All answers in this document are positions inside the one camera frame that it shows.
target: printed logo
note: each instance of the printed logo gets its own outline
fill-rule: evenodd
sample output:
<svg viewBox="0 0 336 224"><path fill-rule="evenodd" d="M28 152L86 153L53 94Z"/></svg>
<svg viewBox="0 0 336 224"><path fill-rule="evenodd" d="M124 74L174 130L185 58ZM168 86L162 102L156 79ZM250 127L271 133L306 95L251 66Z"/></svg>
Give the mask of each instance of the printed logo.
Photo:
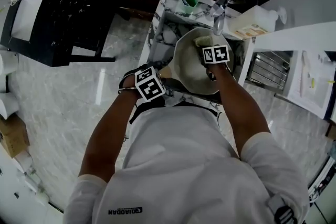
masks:
<svg viewBox="0 0 336 224"><path fill-rule="evenodd" d="M109 210L109 215L130 215L140 213L142 213L142 207L118 208L117 210Z"/></svg>

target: cardboard box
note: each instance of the cardboard box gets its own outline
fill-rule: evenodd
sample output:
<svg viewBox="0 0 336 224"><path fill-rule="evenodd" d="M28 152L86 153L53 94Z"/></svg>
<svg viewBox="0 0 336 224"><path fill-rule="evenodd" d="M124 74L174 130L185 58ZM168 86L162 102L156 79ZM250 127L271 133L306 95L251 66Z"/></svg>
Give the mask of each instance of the cardboard box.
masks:
<svg viewBox="0 0 336 224"><path fill-rule="evenodd" d="M0 143L11 158L29 146L26 125L16 114L7 120L0 116Z"/></svg>

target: marble countertop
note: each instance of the marble countertop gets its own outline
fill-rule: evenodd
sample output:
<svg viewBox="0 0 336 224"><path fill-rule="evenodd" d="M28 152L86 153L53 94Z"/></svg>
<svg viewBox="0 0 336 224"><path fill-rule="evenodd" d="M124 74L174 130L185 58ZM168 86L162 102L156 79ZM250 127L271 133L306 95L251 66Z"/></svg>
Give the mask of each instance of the marble countertop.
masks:
<svg viewBox="0 0 336 224"><path fill-rule="evenodd" d="M143 46L139 66L147 62L155 62L157 69L166 66L173 57L176 42L183 35L195 27L213 27L214 19L209 15L209 11L215 1L199 0L192 14L183 11L180 2L179 0L159 1ZM239 15L239 12L229 7L226 8L223 30L225 38L237 40L228 30L227 25L230 19ZM219 105L221 102L219 93L208 95L207 97L196 97L194 94L191 95L178 89L179 87L166 84L166 105L175 105L181 101L188 101L215 110L219 110L219 107L222 107Z"/></svg>

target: white plastic bottle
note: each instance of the white plastic bottle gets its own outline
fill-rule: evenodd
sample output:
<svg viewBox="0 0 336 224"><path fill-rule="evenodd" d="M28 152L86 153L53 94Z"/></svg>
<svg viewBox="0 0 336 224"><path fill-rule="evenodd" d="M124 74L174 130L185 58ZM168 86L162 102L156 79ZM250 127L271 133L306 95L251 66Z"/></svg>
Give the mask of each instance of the white plastic bottle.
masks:
<svg viewBox="0 0 336 224"><path fill-rule="evenodd" d="M232 19L228 25L231 32L245 39L274 32L275 22L280 17L283 24L287 21L286 10L266 10L260 6L254 6L237 18Z"/></svg>

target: person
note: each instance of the person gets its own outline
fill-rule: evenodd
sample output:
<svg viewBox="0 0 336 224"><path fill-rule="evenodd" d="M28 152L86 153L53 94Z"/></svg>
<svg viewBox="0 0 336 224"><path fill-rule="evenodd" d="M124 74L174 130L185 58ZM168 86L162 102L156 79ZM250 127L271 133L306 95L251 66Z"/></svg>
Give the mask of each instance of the person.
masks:
<svg viewBox="0 0 336 224"><path fill-rule="evenodd" d="M238 155L209 110L154 107L137 114L123 168L115 171L140 97L137 90L123 90L88 143L65 224L303 222L309 198L298 167L225 65L208 68L217 78ZM122 87L134 87L134 75Z"/></svg>

